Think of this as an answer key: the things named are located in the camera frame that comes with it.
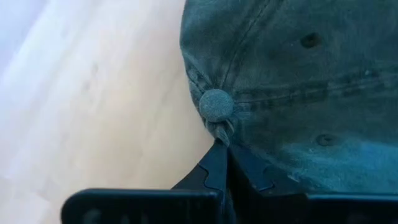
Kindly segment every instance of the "baseball cap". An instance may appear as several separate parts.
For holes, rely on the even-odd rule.
[[[187,0],[180,45],[215,137],[308,190],[398,193],[398,1]]]

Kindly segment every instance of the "wooden surface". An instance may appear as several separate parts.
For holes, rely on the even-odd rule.
[[[183,5],[0,0],[0,223],[59,223],[88,187],[167,189],[200,160]]]

